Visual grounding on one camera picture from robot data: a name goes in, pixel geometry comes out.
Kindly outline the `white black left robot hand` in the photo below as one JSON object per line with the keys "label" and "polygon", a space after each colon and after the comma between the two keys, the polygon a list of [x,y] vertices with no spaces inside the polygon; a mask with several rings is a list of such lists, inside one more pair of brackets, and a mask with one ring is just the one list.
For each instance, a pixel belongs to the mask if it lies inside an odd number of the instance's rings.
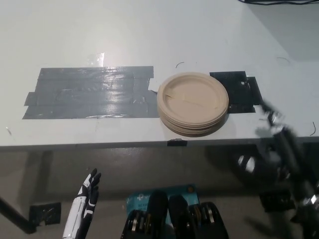
{"label": "white black left robot hand", "polygon": [[62,236],[64,239],[84,239],[86,237],[99,198],[100,178],[101,173],[94,169],[81,185],[69,211]]}

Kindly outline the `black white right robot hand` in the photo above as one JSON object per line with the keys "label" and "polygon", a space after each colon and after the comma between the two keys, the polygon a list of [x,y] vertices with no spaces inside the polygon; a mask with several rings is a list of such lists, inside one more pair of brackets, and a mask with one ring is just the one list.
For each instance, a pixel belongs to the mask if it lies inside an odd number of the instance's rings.
{"label": "black white right robot hand", "polygon": [[283,123],[283,115],[268,102],[262,102],[261,108],[269,125],[267,133],[272,137],[272,143],[263,142],[258,145],[259,158],[256,165],[263,170],[291,177],[302,174],[303,150],[297,142],[292,129]]}

